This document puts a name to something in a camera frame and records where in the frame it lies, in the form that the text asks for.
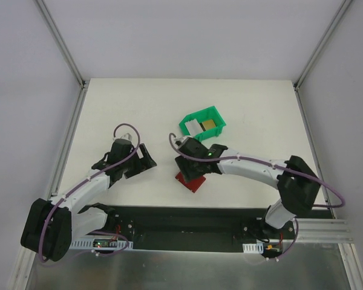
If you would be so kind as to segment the red leather card holder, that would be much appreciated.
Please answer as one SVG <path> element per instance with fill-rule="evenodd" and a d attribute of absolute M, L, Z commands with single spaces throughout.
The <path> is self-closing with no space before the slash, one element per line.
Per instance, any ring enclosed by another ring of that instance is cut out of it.
<path fill-rule="evenodd" d="M 176 174 L 175 179 L 182 184 L 184 187 L 186 187 L 189 191 L 196 193 L 197 190 L 202 186 L 202 184 L 206 181 L 206 178 L 204 176 L 201 176 L 197 179 L 193 179 L 192 181 L 185 181 L 183 175 L 181 172 L 178 172 Z"/>

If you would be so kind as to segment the green plastic bin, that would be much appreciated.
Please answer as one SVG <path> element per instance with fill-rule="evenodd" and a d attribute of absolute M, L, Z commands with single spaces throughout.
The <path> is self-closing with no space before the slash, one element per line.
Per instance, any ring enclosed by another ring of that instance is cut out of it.
<path fill-rule="evenodd" d="M 198 141 L 218 137 L 225 125 L 226 122 L 215 106 L 190 113 L 179 122 L 182 134 L 194 137 Z"/>

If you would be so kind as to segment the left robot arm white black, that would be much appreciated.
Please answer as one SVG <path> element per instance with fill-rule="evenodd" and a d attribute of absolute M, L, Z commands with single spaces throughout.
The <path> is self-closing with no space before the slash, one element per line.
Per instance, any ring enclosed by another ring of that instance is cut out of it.
<path fill-rule="evenodd" d="M 43 262 L 57 262 L 72 241 L 88 233 L 99 231 L 117 236 L 120 222 L 115 209 L 90 202 L 122 178 L 132 178 L 156 165 L 143 143 L 134 147 L 128 140 L 116 139 L 78 185 L 49 200 L 39 198 L 32 203 L 21 245 L 39 254 Z"/>

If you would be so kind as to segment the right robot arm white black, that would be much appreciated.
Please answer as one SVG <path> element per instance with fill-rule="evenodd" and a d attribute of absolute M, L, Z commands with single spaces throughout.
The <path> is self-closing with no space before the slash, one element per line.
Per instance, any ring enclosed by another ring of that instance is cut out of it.
<path fill-rule="evenodd" d="M 260 223 L 266 238 L 276 237 L 286 222 L 308 214 L 320 189 L 312 169 L 295 155 L 286 161 L 258 159 L 220 144 L 207 148 L 192 137 L 171 139 L 170 143 L 178 152 L 175 162 L 186 182 L 215 173 L 241 176 L 278 190 L 279 200 L 268 207 Z"/>

